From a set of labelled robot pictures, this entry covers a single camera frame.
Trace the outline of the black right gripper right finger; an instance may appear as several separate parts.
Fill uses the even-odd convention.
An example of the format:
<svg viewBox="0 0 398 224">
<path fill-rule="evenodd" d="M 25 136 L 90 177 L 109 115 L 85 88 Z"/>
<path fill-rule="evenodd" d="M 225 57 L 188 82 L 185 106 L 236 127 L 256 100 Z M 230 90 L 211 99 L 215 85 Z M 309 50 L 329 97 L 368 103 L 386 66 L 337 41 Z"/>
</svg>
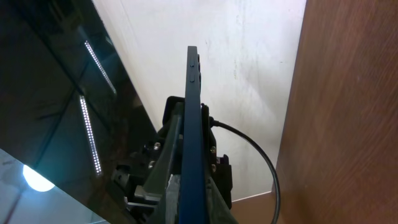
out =
<svg viewBox="0 0 398 224">
<path fill-rule="evenodd" d="M 238 224 L 211 177 L 206 181 L 206 201 L 210 224 Z"/>
</svg>

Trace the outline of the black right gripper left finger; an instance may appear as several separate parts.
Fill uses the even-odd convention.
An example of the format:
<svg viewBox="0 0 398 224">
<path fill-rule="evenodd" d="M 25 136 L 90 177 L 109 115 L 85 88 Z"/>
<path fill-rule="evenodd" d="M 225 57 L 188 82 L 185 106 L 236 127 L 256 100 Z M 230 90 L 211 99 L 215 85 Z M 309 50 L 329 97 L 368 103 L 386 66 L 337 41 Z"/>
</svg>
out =
<svg viewBox="0 0 398 224">
<path fill-rule="evenodd" d="M 178 220 L 178 200 L 180 195 L 180 175 L 171 175 L 165 194 L 157 209 L 156 223 L 176 224 Z"/>
</svg>

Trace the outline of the blue Galaxy smartphone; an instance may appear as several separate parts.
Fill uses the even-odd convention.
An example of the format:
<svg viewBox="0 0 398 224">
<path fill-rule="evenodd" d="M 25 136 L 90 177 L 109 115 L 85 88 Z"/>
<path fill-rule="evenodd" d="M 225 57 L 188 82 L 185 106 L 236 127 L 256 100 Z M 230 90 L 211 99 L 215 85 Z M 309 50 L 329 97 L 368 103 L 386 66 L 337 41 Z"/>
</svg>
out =
<svg viewBox="0 0 398 224">
<path fill-rule="evenodd" d="M 179 223 L 208 223 L 206 206 L 200 101 L 200 59 L 197 47 L 189 46 L 187 49 Z"/>
</svg>

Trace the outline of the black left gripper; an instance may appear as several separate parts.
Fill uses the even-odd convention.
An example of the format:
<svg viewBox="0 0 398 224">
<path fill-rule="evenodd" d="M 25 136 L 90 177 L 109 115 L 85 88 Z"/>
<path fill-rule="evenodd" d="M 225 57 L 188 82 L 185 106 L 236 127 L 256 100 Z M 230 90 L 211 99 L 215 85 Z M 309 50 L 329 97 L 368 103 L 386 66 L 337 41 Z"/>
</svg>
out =
<svg viewBox="0 0 398 224">
<path fill-rule="evenodd" d="M 182 173 L 184 99 L 167 99 L 163 127 L 153 141 L 117 164 L 111 176 L 111 196 L 130 223 L 156 223 L 157 209 L 171 175 Z M 216 155 L 209 107 L 201 105 L 205 175 L 215 182 L 231 211 L 232 168 L 227 155 Z"/>
</svg>

